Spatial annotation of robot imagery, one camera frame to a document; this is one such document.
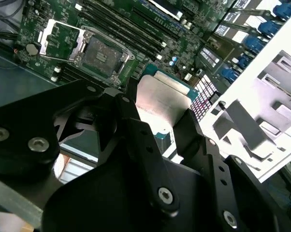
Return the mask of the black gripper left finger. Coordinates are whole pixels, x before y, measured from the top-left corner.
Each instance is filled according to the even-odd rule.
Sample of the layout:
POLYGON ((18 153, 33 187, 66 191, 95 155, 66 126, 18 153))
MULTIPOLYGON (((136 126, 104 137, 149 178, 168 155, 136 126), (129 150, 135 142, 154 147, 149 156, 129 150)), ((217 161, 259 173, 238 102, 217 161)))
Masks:
POLYGON ((180 201, 151 128, 139 117, 137 86, 131 79, 120 92, 77 80, 0 107, 0 176, 39 182, 50 175, 63 142, 96 131, 97 167, 128 159, 150 205, 165 218, 176 217, 180 201))

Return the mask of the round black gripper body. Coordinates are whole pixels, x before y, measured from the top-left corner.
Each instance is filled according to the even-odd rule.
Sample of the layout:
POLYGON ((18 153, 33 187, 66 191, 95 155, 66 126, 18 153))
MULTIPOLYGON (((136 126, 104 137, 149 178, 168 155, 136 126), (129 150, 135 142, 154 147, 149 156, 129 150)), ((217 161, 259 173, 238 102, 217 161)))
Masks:
POLYGON ((149 203, 137 168, 115 158, 60 187, 48 200, 43 232, 221 232, 200 174, 166 160, 180 198, 174 218, 149 203))

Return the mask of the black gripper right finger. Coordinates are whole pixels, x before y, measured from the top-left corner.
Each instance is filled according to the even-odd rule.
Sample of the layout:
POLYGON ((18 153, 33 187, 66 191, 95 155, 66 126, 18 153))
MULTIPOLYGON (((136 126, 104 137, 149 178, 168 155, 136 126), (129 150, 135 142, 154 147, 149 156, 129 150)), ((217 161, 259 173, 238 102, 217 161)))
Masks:
POLYGON ((206 137, 191 109, 174 125, 181 164, 196 170, 206 182, 205 201, 220 232, 287 232, 289 221, 250 171, 234 155, 223 158, 206 137))

